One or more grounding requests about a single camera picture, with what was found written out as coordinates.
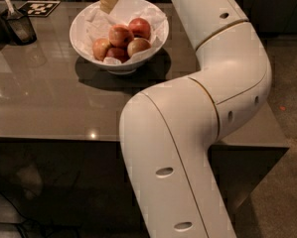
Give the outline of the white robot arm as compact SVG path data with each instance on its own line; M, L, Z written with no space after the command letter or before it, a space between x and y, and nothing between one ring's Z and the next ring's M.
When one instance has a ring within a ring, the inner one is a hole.
M150 238L236 238L208 149L264 104L270 62L234 0L172 3L200 69L127 102L122 156Z

